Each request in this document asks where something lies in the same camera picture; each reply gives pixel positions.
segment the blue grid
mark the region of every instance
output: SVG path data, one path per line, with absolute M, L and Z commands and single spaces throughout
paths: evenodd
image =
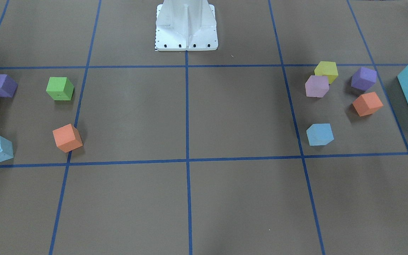
M 3 12 L 0 17 L 0 26 L 1 23 L 4 19 L 7 7 L 9 5 L 9 1 L 7 0 L 3 9 Z M 364 42 L 364 45 L 366 47 L 366 50 L 368 52 L 369 58 L 371 60 L 371 63 L 347 63 L 347 64 L 337 64 L 338 66 L 372 66 L 376 71 L 377 71 L 377 66 L 406 66 L 406 63 L 375 63 L 374 59 L 371 55 L 371 51 L 369 50 L 368 44 L 363 36 L 363 32 L 361 31 L 361 27 L 358 24 L 358 20 L 356 18 L 356 15 L 353 11 L 353 8 L 350 4 L 350 0 L 346 0 L 348 8 L 350 9 L 350 12 L 352 13 L 353 19 L 356 23 L 356 26 L 358 28 L 358 32 L 361 35 L 361 38 Z M 89 53 L 87 56 L 87 62 L 85 66 L 25 66 L 25 67 L 0 67 L 0 70 L 6 70 L 6 69 L 84 69 L 84 78 L 83 78 L 83 83 L 81 86 L 81 92 L 79 96 L 79 101 L 78 101 L 78 108 L 75 116 L 75 122 L 74 126 L 76 127 L 78 124 L 78 118 L 81 110 L 81 101 L 83 99 L 83 92 L 85 89 L 86 85 L 86 78 L 87 78 L 87 72 L 90 68 L 185 68 L 186 71 L 186 158 L 184 159 L 166 159 L 166 160 L 135 160 L 135 161 L 96 161 L 96 162 L 80 162 L 80 163 L 71 163 L 70 159 L 72 157 L 72 152 L 68 153 L 67 157 L 67 162 L 66 163 L 44 163 L 44 164 L 13 164 L 13 165 L 0 165 L 0 168 L 39 168 L 39 167 L 49 167 L 49 166 L 64 166 L 64 176 L 63 176 L 63 183 L 61 187 L 61 193 L 60 193 L 60 198 L 58 202 L 58 208 L 57 208 L 57 213 L 56 213 L 56 218 L 55 218 L 55 225 L 53 228 L 52 232 L 52 238 L 51 238 L 51 244 L 50 244 L 50 251 L 49 254 L 53 254 L 53 249 L 55 246 L 55 238 L 56 238 L 56 233 L 58 229 L 58 224 L 60 220 L 60 214 L 61 214 L 61 207 L 62 207 L 62 201 L 63 201 L 63 196 L 64 196 L 64 191 L 67 183 L 67 176 L 68 176 L 68 170 L 70 166 L 97 166 L 97 165 L 124 165 L 124 164 L 157 164 L 157 163 L 186 163 L 186 178 L 187 178 L 187 198 L 188 198 L 188 253 L 189 255 L 193 254 L 193 242 L 192 242 L 192 207 L 191 207 L 191 178 L 190 178 L 190 162 L 207 162 L 207 161 L 255 161 L 255 160 L 279 160 L 279 159 L 301 159 L 302 164 L 303 164 L 303 170 L 305 173 L 305 178 L 306 178 L 306 184 L 308 187 L 308 192 L 310 196 L 310 202 L 313 210 L 313 215 L 314 215 L 314 221 L 316 223 L 316 230 L 317 234 L 319 237 L 319 243 L 321 246 L 322 254 L 325 255 L 325 248 L 324 248 L 324 241 L 322 238 L 321 230 L 319 227 L 319 219 L 317 216 L 317 211 L 316 207 L 314 204 L 314 198 L 312 194 L 312 188 L 311 188 L 311 183 L 309 180 L 308 176 L 308 171 L 306 167 L 306 158 L 350 158 L 350 157 L 382 157 L 382 156 L 389 156 L 389 155 L 408 155 L 408 143 L 407 140 L 404 136 L 404 133 L 402 131 L 402 128 L 400 126 L 400 123 L 398 121 L 397 115 L 392 107 L 392 104 L 390 102 L 390 99 L 387 95 L 387 92 L 384 87 L 384 83 L 382 81 L 382 78 L 379 75 L 379 72 L 377 72 L 377 76 L 379 78 L 379 82 L 382 86 L 383 92 L 385 94 L 385 97 L 388 101 L 390 110 L 393 113 L 393 116 L 395 118 L 396 124 L 398 126 L 399 132 L 401 133 L 401 137 L 403 139 L 403 142 L 405 144 L 405 147 L 407 149 L 406 152 L 380 152 L 380 153 L 353 153 L 353 154 L 327 154 L 327 155 L 304 155 L 303 153 L 303 148 L 301 145 L 301 139 L 300 139 L 300 134 L 298 131 L 298 125 L 296 122 L 296 116 L 294 112 L 294 106 L 292 102 L 292 98 L 290 96 L 290 89 L 288 85 L 288 78 L 287 74 L 285 71 L 285 67 L 312 67 L 312 66 L 317 66 L 317 63 L 310 63 L 310 64 L 285 64 L 283 62 L 282 58 L 282 52 L 281 52 L 281 47 L 280 47 L 280 39 L 277 34 L 277 29 L 276 29 L 276 24 L 275 24 L 275 18 L 273 15 L 273 10 L 272 10 L 272 3 L 271 0 L 268 0 L 268 5 L 270 9 L 270 15 L 272 18 L 272 25 L 273 25 L 273 32 L 275 34 L 275 39 L 277 42 L 277 48 L 278 48 L 278 54 L 280 58 L 280 64 L 227 64 L 227 65 L 189 65 L 188 64 L 188 52 L 185 52 L 185 65 L 89 65 L 90 60 L 91 60 L 91 55 L 92 55 L 92 47 L 94 43 L 94 38 L 95 38 L 95 33 L 97 30 L 97 24 L 98 24 L 98 18 L 99 18 L 99 13 L 100 13 L 100 8 L 102 5 L 102 0 L 99 0 L 98 2 L 98 7 L 97 7 L 97 13 L 96 13 L 96 18 L 94 22 L 94 28 L 92 32 L 92 38 L 91 42 L 89 45 Z M 290 111 L 292 114 L 293 118 L 293 123 L 296 131 L 296 137 L 297 137 L 297 143 L 299 146 L 300 150 L 300 155 L 286 155 L 286 156 L 273 156 L 273 157 L 239 157 L 239 158 L 190 158 L 189 156 L 189 108 L 188 108 L 188 103 L 189 103 L 189 98 L 188 98 L 188 69 L 189 68 L 230 68 L 230 67 L 281 67 L 283 76 L 284 76 L 284 81 L 285 81 L 285 86 L 286 90 L 288 92 L 288 100 L 290 104 Z

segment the white bracket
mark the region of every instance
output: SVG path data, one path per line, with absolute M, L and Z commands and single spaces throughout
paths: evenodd
M 207 0 L 165 0 L 157 6 L 155 49 L 216 50 L 215 7 Z

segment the orange cube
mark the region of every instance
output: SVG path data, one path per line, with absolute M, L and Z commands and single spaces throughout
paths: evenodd
M 373 114 L 384 106 L 376 92 L 363 94 L 359 96 L 352 104 L 360 117 Z
M 56 146 L 63 152 L 70 152 L 83 146 L 80 133 L 71 124 L 53 130 Z

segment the purple cube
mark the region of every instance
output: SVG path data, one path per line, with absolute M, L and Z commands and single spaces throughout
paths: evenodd
M 324 97 L 329 89 L 327 76 L 311 75 L 305 83 L 307 97 Z
M 360 69 L 358 69 L 358 71 L 352 76 L 352 83 L 350 86 L 366 91 L 372 87 L 376 81 L 376 71 L 366 67 L 360 67 Z
M 0 74 L 0 97 L 13 97 L 18 84 L 7 74 Z

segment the green cube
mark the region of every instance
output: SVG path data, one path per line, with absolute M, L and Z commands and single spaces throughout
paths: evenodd
M 50 77 L 47 93 L 53 100 L 70 101 L 74 88 L 67 77 Z

